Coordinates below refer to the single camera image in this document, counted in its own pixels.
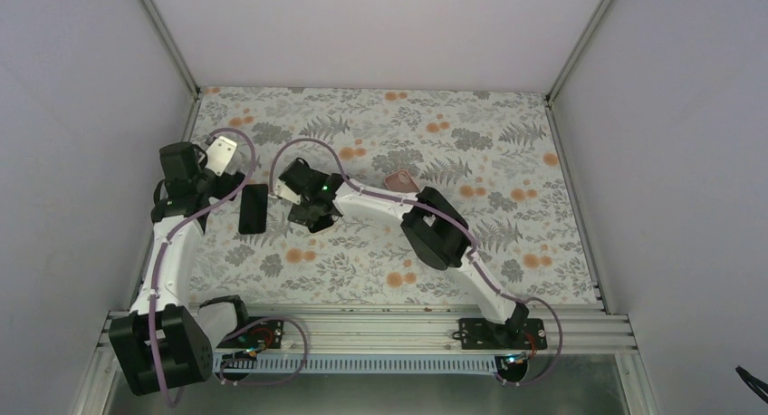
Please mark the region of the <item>black smartphone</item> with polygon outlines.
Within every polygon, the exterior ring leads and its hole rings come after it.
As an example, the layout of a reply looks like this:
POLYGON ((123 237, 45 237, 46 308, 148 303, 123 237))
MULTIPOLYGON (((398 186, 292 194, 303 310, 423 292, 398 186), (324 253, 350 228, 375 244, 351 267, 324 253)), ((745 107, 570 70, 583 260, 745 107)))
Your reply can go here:
POLYGON ((266 231, 269 188, 266 184, 244 186, 240 193, 238 233, 260 235, 266 231))

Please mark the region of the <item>pink phone case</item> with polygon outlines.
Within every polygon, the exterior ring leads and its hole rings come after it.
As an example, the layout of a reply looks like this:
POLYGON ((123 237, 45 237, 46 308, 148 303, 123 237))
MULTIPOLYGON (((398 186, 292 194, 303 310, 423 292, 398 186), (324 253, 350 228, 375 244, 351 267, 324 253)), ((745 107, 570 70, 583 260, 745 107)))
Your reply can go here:
POLYGON ((400 169, 384 178, 385 188, 398 193, 418 193, 419 185, 415 182, 409 172, 400 169))

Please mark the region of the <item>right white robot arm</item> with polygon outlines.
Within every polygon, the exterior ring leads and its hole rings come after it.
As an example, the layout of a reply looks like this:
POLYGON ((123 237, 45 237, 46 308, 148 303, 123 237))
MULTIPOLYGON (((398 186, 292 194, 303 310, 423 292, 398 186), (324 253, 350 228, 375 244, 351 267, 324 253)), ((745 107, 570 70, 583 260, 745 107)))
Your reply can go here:
POLYGON ((317 233, 354 211, 392 217, 425 265, 446 272, 471 295, 493 342, 512 349, 525 336, 527 306, 505 294, 478 255, 467 222, 434 188, 402 193, 366 186, 342 173, 294 160, 274 180, 274 194, 291 203, 289 221, 317 233))

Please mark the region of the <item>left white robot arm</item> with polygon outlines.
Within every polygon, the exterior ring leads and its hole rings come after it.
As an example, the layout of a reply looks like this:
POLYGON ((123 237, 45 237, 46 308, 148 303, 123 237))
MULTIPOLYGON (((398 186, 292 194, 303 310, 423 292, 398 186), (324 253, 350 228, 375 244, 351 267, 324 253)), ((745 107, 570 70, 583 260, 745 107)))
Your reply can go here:
POLYGON ((210 206, 232 200, 245 175, 227 172, 237 145, 226 137, 206 148, 188 141, 160 149, 164 177, 150 212, 149 266, 128 315, 114 320, 109 340, 130 390, 137 396, 206 381, 214 349, 245 344, 252 334, 244 302, 236 295, 188 309, 189 280, 206 233, 210 206))

